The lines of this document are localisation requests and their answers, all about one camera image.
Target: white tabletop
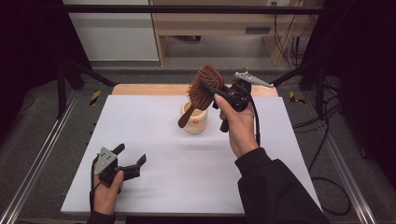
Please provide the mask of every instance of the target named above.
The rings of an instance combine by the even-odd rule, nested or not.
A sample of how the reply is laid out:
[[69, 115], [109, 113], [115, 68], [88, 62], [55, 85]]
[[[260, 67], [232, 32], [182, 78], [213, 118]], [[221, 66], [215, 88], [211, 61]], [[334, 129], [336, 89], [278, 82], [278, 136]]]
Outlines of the white tabletop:
[[[147, 154], [141, 176], [124, 182], [116, 212], [125, 215], [243, 215], [237, 181], [241, 177], [228, 134], [219, 130], [219, 111], [211, 106], [203, 133], [178, 128], [186, 96], [110, 95], [81, 161], [62, 212], [90, 213], [92, 160], [101, 147], [124, 143], [119, 165], [135, 164]], [[319, 205], [301, 151], [280, 97], [255, 97], [262, 146], [281, 159]]]

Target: cup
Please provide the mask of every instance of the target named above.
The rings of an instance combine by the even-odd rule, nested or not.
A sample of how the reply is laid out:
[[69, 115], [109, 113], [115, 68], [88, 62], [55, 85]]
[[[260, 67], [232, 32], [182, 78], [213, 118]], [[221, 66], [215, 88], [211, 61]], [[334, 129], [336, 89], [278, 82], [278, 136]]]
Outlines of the cup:
[[[186, 111], [190, 108], [190, 106], [191, 106], [191, 102], [190, 101], [186, 102], [180, 108], [180, 115], [186, 113]], [[207, 109], [204, 111], [199, 109], [194, 109], [191, 117], [189, 118], [189, 121], [184, 127], [184, 130], [191, 134], [198, 134], [204, 131], [204, 129], [206, 128], [206, 124], [207, 124]]]

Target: person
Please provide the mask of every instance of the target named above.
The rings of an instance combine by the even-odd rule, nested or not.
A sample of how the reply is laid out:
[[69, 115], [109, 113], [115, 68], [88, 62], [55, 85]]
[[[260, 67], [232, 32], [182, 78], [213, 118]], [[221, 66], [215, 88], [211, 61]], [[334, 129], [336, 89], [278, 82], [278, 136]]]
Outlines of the person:
[[[247, 223], [330, 223], [289, 168], [280, 160], [271, 160], [265, 149], [259, 147], [251, 104], [238, 113], [221, 96], [215, 94], [215, 100], [220, 118], [229, 122], [230, 146], [242, 175], [238, 188]], [[122, 180], [119, 179], [122, 174], [119, 175], [109, 189], [105, 186], [96, 189], [89, 224], [114, 222], [113, 209]]]

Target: brush head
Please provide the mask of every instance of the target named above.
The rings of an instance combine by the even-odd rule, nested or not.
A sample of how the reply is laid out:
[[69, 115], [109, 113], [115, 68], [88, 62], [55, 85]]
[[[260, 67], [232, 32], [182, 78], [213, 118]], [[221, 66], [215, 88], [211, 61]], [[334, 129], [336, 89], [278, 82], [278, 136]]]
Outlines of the brush head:
[[210, 65], [199, 70], [195, 79], [187, 90], [191, 104], [199, 110], [206, 110], [213, 102], [213, 95], [200, 87], [201, 81], [209, 86], [221, 90], [224, 85], [224, 79], [220, 73]]

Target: black sleeve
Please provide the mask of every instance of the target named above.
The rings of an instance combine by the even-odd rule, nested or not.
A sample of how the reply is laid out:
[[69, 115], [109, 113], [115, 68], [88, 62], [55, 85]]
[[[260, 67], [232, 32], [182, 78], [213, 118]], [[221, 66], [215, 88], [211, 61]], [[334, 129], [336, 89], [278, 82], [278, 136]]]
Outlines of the black sleeve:
[[90, 218], [88, 218], [87, 224], [113, 224], [115, 221], [115, 216], [105, 215], [96, 211], [92, 211]]
[[235, 162], [248, 224], [330, 223], [303, 185], [280, 160], [271, 161], [262, 147]]

